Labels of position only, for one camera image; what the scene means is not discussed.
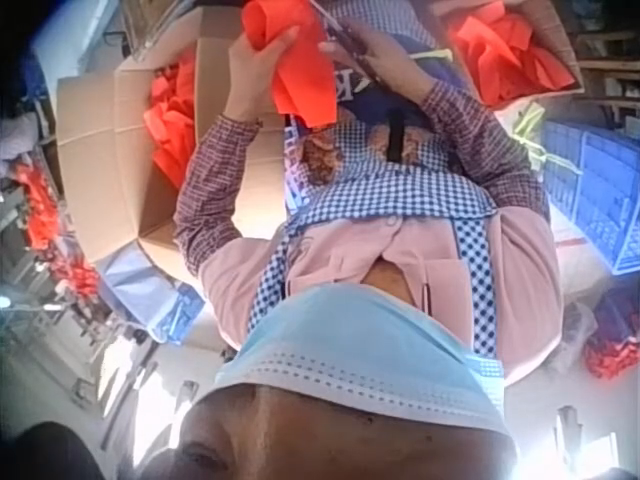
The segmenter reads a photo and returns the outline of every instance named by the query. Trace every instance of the eye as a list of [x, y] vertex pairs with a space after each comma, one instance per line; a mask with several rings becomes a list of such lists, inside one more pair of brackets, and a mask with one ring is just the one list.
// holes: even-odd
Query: eye
[[188, 443], [180, 447], [179, 452], [189, 462], [210, 472], [224, 472], [228, 468], [215, 450], [200, 443]]

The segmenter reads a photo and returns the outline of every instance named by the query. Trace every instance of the red fabric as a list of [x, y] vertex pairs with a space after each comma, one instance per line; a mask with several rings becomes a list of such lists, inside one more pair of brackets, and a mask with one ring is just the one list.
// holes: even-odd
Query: red fabric
[[144, 113], [156, 143], [153, 161], [180, 189], [196, 147], [194, 127], [195, 49], [185, 50], [177, 65], [162, 70], [151, 83], [151, 108]]
[[31, 248], [44, 250], [58, 235], [58, 211], [49, 195], [42, 172], [27, 165], [16, 165], [15, 179], [27, 189], [29, 218], [27, 239]]
[[308, 0], [251, 0], [242, 10], [249, 42], [262, 50], [293, 26], [300, 26], [294, 45], [282, 56], [273, 79], [272, 95], [278, 112], [300, 117], [307, 127], [337, 120], [333, 65], [318, 50], [325, 40], [322, 24]]
[[29, 246], [41, 252], [42, 258], [50, 262], [52, 275], [58, 280], [67, 280], [73, 292], [81, 296], [95, 295], [99, 277], [93, 267], [81, 255], [66, 258], [53, 242], [60, 234], [58, 208], [49, 195], [42, 172], [24, 164], [16, 164], [13, 173], [15, 180], [27, 189]]
[[637, 340], [622, 345], [609, 341], [589, 343], [584, 348], [584, 359], [595, 377], [611, 379], [640, 363], [640, 345]]
[[98, 293], [98, 273], [83, 257], [66, 258], [53, 249], [47, 260], [51, 274], [58, 280], [67, 280], [69, 288], [77, 295], [90, 297]]
[[506, 13], [502, 1], [454, 15], [448, 32], [489, 107], [501, 108], [518, 98], [562, 90], [575, 82], [562, 62], [534, 43], [526, 18]]

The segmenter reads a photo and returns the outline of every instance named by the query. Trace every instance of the hand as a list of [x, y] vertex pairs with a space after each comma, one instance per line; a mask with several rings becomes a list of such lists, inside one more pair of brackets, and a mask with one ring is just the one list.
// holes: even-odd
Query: hand
[[[402, 45], [392, 36], [358, 20], [345, 18], [340, 19], [340, 23], [350, 28], [367, 46], [365, 59], [389, 88], [414, 103], [419, 104], [424, 100], [434, 80], [409, 57]], [[353, 58], [337, 42], [322, 42], [318, 48], [334, 61], [362, 73]]]
[[300, 27], [292, 27], [261, 51], [253, 49], [242, 34], [229, 49], [231, 89], [224, 115], [232, 120], [250, 122], [271, 88], [278, 60], [295, 42]]

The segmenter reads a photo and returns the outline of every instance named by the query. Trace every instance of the scissors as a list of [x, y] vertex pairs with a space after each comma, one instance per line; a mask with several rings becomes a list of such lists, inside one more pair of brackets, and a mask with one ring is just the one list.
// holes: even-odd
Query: scissors
[[380, 78], [365, 58], [368, 48], [367, 45], [358, 38], [358, 35], [348, 26], [343, 27], [340, 25], [333, 15], [327, 12], [316, 0], [309, 1], [316, 12], [327, 21], [327, 33], [334, 37], [340, 46], [351, 55], [362, 72], [379, 87], [388, 88], [384, 80]]

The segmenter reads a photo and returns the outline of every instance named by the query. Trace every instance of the plaid sleeve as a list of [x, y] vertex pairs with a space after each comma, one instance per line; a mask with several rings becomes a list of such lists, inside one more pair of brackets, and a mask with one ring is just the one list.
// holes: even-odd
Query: plaid sleeve
[[259, 128], [257, 122], [241, 123], [220, 116], [189, 162], [173, 219], [175, 241], [193, 275], [217, 249], [241, 236], [231, 217], [247, 147]]
[[452, 145], [464, 173], [499, 207], [526, 207], [549, 220], [547, 196], [526, 148], [507, 135], [486, 107], [468, 93], [436, 82], [422, 110]]

